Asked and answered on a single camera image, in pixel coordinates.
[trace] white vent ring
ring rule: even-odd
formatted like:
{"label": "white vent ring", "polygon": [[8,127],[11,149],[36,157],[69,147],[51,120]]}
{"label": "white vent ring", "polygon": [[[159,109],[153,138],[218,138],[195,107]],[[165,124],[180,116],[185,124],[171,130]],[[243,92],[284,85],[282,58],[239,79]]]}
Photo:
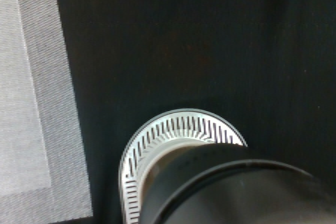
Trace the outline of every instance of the white vent ring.
{"label": "white vent ring", "polygon": [[138,223],[143,186],[156,161],[179,148],[212,143],[248,146],[228,121],[203,110],[173,110],[140,128],[125,149],[119,171],[126,224]]}

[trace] black panel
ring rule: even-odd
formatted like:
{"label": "black panel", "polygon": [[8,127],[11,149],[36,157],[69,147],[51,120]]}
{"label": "black panel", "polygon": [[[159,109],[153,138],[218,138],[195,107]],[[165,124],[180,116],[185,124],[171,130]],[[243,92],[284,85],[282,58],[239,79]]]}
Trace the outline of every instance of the black panel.
{"label": "black panel", "polygon": [[59,0],[95,219],[122,223],[128,140],[167,110],[221,115],[336,189],[336,2]]}

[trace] black cylinder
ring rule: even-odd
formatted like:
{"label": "black cylinder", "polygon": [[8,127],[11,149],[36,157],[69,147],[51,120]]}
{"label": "black cylinder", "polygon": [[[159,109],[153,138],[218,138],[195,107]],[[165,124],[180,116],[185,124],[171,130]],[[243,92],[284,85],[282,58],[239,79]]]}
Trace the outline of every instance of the black cylinder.
{"label": "black cylinder", "polygon": [[141,224],[332,224],[336,200],[312,175],[245,147],[189,150],[146,195]]}

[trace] gray surface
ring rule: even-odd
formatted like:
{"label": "gray surface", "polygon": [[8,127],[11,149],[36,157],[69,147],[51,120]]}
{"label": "gray surface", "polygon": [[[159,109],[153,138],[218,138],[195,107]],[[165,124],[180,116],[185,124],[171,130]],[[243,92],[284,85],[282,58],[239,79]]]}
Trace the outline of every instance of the gray surface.
{"label": "gray surface", "polygon": [[51,223],[92,215],[57,2],[2,0],[0,20],[0,223]]}
{"label": "gray surface", "polygon": [[0,196],[51,187],[20,9],[15,1],[2,4]]}

